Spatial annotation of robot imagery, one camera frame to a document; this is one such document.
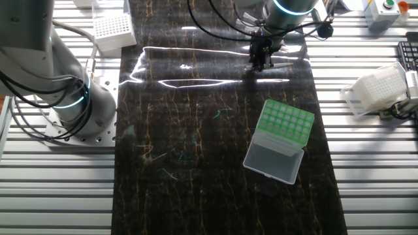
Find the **glossy black mat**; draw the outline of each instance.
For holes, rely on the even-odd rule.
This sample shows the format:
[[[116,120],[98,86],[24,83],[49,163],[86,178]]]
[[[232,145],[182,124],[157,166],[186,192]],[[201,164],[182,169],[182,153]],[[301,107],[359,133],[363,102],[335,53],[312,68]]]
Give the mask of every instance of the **glossy black mat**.
[[[112,234],[347,234],[300,35],[273,58],[293,65],[254,73],[249,44],[196,29],[186,1],[130,4],[138,46],[122,52]],[[242,37],[192,4],[212,32]],[[217,6],[236,20],[230,1]],[[315,114],[294,185],[242,166],[266,99]]]

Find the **mounting plate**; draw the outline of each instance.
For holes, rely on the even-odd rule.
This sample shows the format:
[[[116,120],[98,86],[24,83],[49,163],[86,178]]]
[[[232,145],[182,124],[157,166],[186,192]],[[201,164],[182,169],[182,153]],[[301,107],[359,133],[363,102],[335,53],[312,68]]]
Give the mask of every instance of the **mounting plate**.
[[[56,121],[59,123],[57,114],[55,111],[51,110],[49,118],[51,121]],[[48,136],[57,136],[61,133],[65,133],[67,130],[60,127],[55,127],[48,122],[45,130],[45,134]],[[116,112],[113,118],[113,121],[110,125],[99,134],[86,136],[86,137],[77,137],[72,136],[64,140],[56,140],[54,142],[45,141],[44,143],[50,147],[59,147],[59,146],[83,146],[83,147],[114,147],[115,146],[115,137],[116,136]]]
[[[100,86],[105,87],[109,92],[112,94],[113,98],[118,103],[118,77],[109,78],[106,76],[95,77],[93,82],[99,84]],[[109,124],[107,128],[105,128],[101,133],[94,134],[91,136],[72,136],[69,139],[65,140],[56,140],[54,142],[44,141],[44,143],[49,147],[112,147],[115,146],[115,138],[116,138],[116,116],[117,113],[115,112],[115,116],[113,121]],[[51,109],[49,118],[53,122],[59,123],[58,116],[56,112]],[[48,122],[46,125],[45,134],[49,136],[57,136],[61,133],[65,133],[66,130],[64,128],[53,126],[51,123]]]

